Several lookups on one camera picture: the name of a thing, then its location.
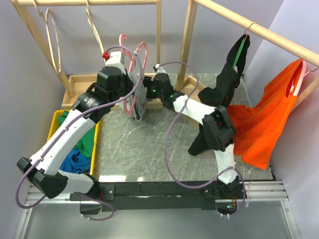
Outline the grey tank top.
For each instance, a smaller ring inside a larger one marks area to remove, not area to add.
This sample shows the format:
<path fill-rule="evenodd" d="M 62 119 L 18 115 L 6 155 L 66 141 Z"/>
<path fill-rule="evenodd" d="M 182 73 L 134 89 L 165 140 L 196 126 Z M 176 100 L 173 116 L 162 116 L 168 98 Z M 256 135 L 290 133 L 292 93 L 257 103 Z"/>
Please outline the grey tank top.
<path fill-rule="evenodd" d="M 128 71 L 128 76 L 133 83 L 133 86 L 135 86 L 135 84 L 139 81 L 140 68 L 138 64 L 140 64 L 141 67 L 143 67 L 143 64 L 141 63 L 139 57 L 139 51 L 136 49 L 133 53 L 136 55 L 138 61 L 136 62 L 135 59 L 132 58 L 131 62 L 133 63 L 133 66 L 132 69 Z M 143 85 L 144 76 L 144 69 L 142 68 L 141 83 L 139 84 L 135 92 L 122 102 L 123 105 L 121 106 L 127 116 L 134 118 L 137 121 L 140 121 L 142 119 L 147 104 L 147 90 Z"/>

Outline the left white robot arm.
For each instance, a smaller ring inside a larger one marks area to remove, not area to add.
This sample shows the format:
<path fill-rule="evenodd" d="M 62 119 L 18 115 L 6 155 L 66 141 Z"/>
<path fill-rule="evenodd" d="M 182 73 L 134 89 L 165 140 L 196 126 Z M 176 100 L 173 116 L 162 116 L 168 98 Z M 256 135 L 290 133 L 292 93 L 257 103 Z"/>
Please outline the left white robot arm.
<path fill-rule="evenodd" d="M 143 84 L 144 70 L 137 66 L 129 72 L 122 63 L 106 65 L 96 81 L 79 95 L 67 118 L 46 144 L 31 158 L 22 157 L 17 166 L 45 197 L 61 193 L 82 193 L 88 200 L 99 196 L 99 181 L 89 173 L 72 173 L 61 169 L 64 159 L 77 142 L 108 114 L 111 108 L 136 95 Z"/>

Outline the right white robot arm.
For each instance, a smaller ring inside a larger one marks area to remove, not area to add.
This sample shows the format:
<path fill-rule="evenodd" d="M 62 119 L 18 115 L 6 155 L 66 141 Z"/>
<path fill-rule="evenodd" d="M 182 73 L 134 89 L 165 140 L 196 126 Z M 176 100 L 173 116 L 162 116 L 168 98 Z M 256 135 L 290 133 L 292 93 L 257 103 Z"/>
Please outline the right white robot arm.
<path fill-rule="evenodd" d="M 190 117 L 199 125 L 199 134 L 188 149 L 188 153 L 197 156 L 205 150 L 212 149 L 218 167 L 218 192 L 223 198 L 235 194 L 239 185 L 234 161 L 235 126 L 223 106 L 212 107 L 195 101 L 183 92 L 176 91 L 171 85 L 167 73 L 155 73 L 153 77 L 145 76 L 143 86 L 147 98 L 160 99 L 163 106 L 173 112 Z"/>

